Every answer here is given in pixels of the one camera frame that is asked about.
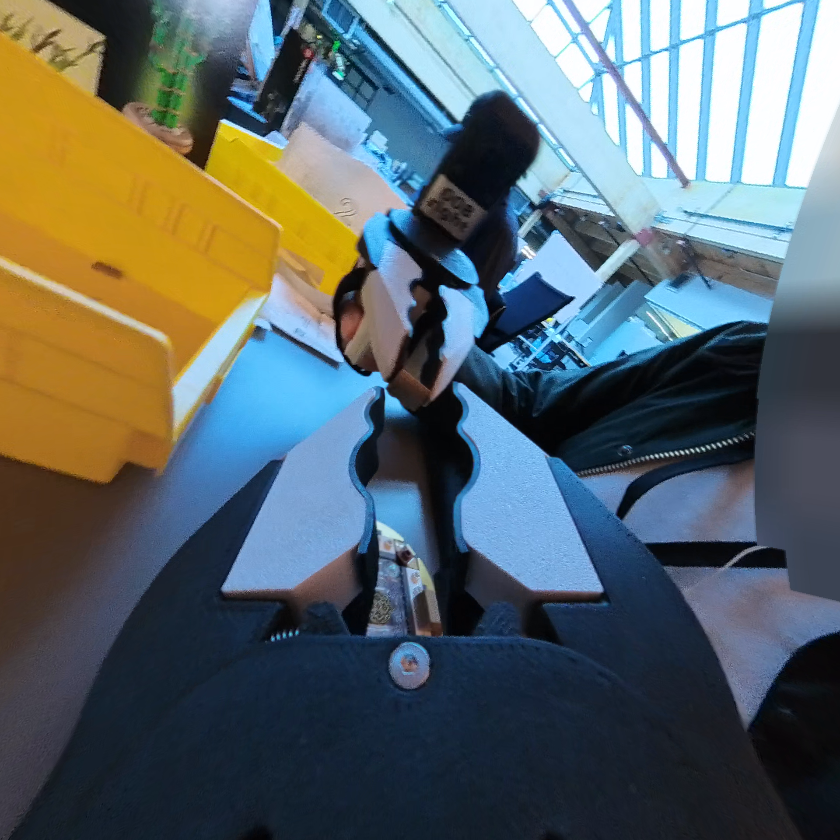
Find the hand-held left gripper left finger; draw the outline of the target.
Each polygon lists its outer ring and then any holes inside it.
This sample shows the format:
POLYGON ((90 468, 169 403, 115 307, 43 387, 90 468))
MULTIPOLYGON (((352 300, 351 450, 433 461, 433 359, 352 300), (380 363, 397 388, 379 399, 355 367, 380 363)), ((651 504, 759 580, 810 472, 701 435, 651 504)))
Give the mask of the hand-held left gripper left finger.
POLYGON ((245 536, 222 594, 351 604, 375 586, 375 503, 385 393, 374 386, 295 446, 245 536))

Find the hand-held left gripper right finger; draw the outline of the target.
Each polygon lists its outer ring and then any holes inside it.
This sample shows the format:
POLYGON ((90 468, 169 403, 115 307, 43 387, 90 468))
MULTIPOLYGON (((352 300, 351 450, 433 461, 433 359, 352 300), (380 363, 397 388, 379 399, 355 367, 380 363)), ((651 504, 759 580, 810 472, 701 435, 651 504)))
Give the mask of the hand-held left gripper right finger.
POLYGON ((604 596, 549 457, 459 383, 434 421, 434 521, 451 596, 477 603, 604 596))

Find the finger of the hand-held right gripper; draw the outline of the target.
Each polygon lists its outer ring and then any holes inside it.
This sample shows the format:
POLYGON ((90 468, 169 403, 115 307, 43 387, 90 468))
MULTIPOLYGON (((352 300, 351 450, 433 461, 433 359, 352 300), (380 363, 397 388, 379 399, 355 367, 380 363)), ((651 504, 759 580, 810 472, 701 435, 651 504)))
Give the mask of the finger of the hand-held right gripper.
POLYGON ((480 287, 439 286, 438 295, 444 305, 443 343, 435 351, 439 366, 428 388, 430 403, 435 402, 455 379, 489 322, 487 302, 480 287))
POLYGON ((425 316, 430 294, 417 286, 422 269, 399 245, 384 245, 357 298, 364 319, 344 356, 357 372, 382 381, 405 368, 427 388, 435 377, 434 325, 425 316))

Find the round toy brick model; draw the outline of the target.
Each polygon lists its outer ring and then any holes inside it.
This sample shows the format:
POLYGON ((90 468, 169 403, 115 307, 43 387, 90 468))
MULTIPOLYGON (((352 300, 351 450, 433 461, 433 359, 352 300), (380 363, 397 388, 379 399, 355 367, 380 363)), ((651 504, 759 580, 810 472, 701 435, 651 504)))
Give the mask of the round toy brick model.
POLYGON ((383 522, 376 523, 377 581, 367 637, 441 637, 443 622, 433 577, 411 545, 383 522))

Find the yellow plastic bin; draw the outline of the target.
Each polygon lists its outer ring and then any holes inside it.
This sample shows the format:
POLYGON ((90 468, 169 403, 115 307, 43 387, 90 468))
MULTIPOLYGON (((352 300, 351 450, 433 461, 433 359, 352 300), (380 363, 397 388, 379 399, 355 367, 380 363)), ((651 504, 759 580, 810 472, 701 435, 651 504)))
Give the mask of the yellow plastic bin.
POLYGON ((2 456, 161 473, 249 341, 280 226, 2 35, 2 456))
POLYGON ((221 121, 206 172, 278 223, 282 248, 314 265, 309 284, 331 298, 355 265, 358 235, 280 171, 281 156, 280 147, 221 121))

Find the person's right forearm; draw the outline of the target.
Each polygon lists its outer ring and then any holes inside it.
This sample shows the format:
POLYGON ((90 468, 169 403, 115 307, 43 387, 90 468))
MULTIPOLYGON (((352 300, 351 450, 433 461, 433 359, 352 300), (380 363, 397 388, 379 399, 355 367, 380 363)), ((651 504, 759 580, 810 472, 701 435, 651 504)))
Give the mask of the person's right forearm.
POLYGON ((504 371, 488 353, 474 349, 458 370, 464 385, 545 452, 588 432, 634 399, 637 372, 608 363, 566 371, 504 371))

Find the navy folding chair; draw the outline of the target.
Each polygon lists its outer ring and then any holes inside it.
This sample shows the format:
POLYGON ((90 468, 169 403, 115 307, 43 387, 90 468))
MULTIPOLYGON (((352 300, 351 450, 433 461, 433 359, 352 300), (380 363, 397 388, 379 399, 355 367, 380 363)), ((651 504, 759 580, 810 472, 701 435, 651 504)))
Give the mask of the navy folding chair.
POLYGON ((476 345, 491 353, 573 301, 573 296, 550 285, 539 272, 532 273, 505 294, 494 290, 486 296, 490 318, 476 345))

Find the brown cardboard box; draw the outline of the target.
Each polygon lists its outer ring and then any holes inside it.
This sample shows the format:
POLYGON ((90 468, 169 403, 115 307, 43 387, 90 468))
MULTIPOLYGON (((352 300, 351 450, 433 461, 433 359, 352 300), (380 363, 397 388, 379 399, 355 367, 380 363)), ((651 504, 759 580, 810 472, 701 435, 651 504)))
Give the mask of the brown cardboard box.
POLYGON ((375 168, 306 123, 291 135, 276 168, 357 235, 373 215, 410 207, 375 168))

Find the grey hooded sweatshirt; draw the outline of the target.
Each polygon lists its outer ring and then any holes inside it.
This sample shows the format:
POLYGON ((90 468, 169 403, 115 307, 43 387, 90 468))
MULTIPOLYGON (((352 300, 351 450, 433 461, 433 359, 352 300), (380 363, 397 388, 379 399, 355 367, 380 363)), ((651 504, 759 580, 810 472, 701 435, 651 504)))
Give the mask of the grey hooded sweatshirt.
MULTIPOLYGON (((725 465, 659 481, 634 502, 625 502, 634 484, 642 485, 652 465, 584 479, 608 509, 644 543, 752 543, 753 468, 725 465)), ((744 727, 755 718, 786 656, 784 611, 790 604, 786 570, 712 565, 711 551, 700 554, 708 570, 678 568, 674 581, 713 646, 744 727)))

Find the dark green jacket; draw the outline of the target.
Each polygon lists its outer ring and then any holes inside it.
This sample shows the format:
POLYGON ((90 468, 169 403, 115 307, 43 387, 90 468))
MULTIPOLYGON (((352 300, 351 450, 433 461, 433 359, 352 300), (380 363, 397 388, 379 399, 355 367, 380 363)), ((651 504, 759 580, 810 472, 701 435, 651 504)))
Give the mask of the dark green jacket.
POLYGON ((591 368, 553 404, 544 448, 599 476, 750 446, 767 332, 734 322, 591 368))

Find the small black carton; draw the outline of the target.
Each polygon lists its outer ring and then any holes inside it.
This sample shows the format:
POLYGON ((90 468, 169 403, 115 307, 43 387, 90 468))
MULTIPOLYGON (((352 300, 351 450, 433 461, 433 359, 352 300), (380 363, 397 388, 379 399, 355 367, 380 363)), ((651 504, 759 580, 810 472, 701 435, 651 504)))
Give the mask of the small black carton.
POLYGON ((290 29, 264 79, 254 103, 254 111, 268 130, 278 130, 298 94, 315 58, 312 46, 296 29, 290 29))

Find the black bamboo toy set box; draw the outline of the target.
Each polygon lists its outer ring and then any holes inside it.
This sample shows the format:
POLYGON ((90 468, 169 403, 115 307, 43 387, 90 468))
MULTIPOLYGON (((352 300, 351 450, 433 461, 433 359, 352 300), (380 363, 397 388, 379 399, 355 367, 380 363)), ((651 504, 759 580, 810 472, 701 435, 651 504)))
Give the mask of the black bamboo toy set box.
POLYGON ((257 5, 2 2, 2 34, 204 169, 257 5))

